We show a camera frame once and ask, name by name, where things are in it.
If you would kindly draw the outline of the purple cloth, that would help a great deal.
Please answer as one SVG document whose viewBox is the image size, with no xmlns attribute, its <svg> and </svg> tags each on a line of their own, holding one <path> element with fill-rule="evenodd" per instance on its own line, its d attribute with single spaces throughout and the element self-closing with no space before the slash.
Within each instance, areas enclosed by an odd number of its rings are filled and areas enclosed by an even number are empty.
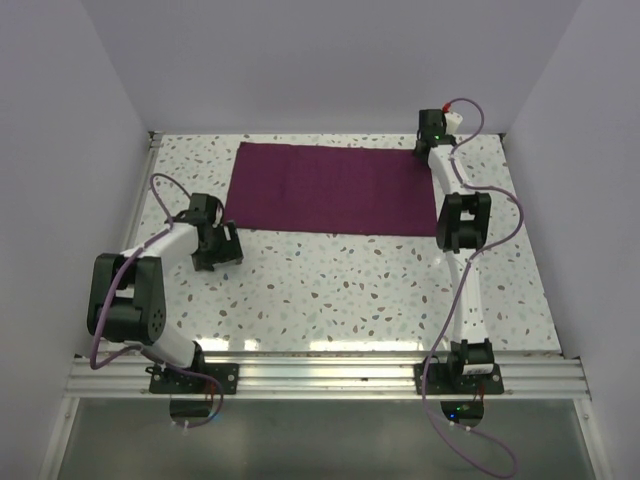
<svg viewBox="0 0 640 480">
<path fill-rule="evenodd" d="M 433 237 L 430 169 L 403 149 L 240 144 L 226 201 L 240 228 Z"/>
</svg>

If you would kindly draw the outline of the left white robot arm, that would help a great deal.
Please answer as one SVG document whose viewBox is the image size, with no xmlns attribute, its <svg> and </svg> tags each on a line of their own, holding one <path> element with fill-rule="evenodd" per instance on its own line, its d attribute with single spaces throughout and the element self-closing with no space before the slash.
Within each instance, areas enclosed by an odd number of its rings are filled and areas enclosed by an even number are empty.
<svg viewBox="0 0 640 480">
<path fill-rule="evenodd" d="M 193 194 L 188 208 L 171 217 L 165 230 L 135 248 L 96 258 L 87 314 L 92 369 L 107 363 L 97 359 L 105 339 L 154 362 L 147 369 L 154 394 L 224 392 L 206 366 L 201 345 L 169 324 L 164 276 L 186 258 L 197 272 L 243 260 L 236 225 L 224 219 L 223 203 L 215 196 Z"/>
</svg>

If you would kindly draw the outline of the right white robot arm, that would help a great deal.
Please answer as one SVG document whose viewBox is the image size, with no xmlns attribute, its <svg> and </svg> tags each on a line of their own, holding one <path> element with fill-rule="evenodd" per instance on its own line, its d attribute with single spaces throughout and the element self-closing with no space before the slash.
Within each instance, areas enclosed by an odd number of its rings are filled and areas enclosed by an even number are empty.
<svg viewBox="0 0 640 480">
<path fill-rule="evenodd" d="M 495 357 L 483 318 L 480 279 L 469 266 L 471 256 L 486 244 L 491 197 L 466 184 L 464 170 L 451 159 L 456 146 L 454 132 L 459 123 L 442 109 L 422 109 L 414 156 L 431 169 L 444 200 L 436 225 L 436 243 L 445 254 L 454 288 L 453 313 L 446 321 L 451 331 L 449 352 L 434 355 L 421 365 L 418 376 L 425 395 L 463 395 L 482 389 L 491 379 Z"/>
</svg>

